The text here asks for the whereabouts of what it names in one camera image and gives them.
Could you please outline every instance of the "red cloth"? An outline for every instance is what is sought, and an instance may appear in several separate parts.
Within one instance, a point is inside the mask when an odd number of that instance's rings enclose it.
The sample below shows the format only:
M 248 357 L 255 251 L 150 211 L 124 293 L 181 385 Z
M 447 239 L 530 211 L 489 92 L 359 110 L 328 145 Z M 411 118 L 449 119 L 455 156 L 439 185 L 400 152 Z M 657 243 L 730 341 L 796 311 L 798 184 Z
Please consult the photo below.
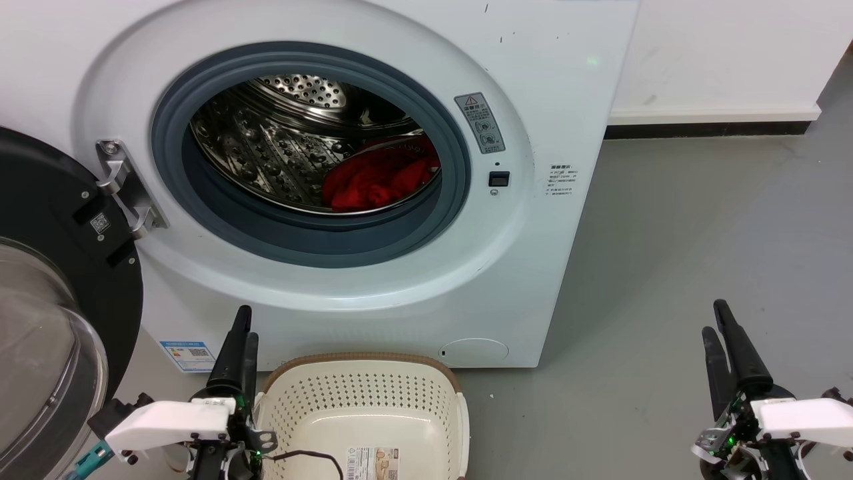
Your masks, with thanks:
M 333 212 L 357 212 L 390 205 L 411 195 L 432 178 L 440 163 L 432 142 L 425 136 L 365 151 L 394 140 L 365 145 L 326 175 L 322 199 Z

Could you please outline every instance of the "white plastic basket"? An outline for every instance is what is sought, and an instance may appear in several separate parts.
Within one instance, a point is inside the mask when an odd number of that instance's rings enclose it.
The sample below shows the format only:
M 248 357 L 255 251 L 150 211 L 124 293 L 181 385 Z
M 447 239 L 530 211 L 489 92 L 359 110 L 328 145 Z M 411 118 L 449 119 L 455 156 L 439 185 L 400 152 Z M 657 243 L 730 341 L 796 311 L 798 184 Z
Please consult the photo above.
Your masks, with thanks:
M 270 455 L 333 455 L 345 480 L 457 480 L 468 462 L 468 410 L 453 372 L 404 354 L 325 354 L 279 367 L 258 394 Z M 264 480 L 336 480 L 332 462 L 264 460 Z

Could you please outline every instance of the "washing machine door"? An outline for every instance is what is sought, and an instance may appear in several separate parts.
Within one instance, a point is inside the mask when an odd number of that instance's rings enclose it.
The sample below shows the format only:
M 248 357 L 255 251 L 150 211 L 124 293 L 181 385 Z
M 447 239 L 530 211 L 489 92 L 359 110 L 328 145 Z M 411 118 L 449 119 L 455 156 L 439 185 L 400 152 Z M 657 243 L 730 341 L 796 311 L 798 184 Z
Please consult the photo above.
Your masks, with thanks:
M 141 314 L 118 203 L 74 159 L 0 128 L 0 478 L 56 478 L 76 459 Z

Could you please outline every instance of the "black baseboard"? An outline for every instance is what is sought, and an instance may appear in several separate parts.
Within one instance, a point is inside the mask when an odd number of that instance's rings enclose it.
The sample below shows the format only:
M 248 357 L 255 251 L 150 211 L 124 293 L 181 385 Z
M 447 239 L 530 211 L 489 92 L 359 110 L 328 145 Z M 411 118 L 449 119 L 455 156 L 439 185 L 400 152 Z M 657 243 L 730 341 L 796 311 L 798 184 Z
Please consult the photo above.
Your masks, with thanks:
M 604 139 L 803 135 L 809 129 L 809 125 L 811 125 L 810 121 L 610 125 L 604 133 Z

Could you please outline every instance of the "door hinge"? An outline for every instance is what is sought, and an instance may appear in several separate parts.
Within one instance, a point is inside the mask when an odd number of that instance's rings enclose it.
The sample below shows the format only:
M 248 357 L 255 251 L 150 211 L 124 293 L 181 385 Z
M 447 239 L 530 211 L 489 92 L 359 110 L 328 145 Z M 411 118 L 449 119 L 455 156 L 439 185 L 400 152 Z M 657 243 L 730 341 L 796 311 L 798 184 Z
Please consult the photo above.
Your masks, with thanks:
M 165 217 L 136 173 L 133 160 L 119 140 L 98 140 L 95 150 L 107 175 L 97 183 L 104 195 L 119 202 L 135 239 L 145 237 L 153 228 L 167 228 Z

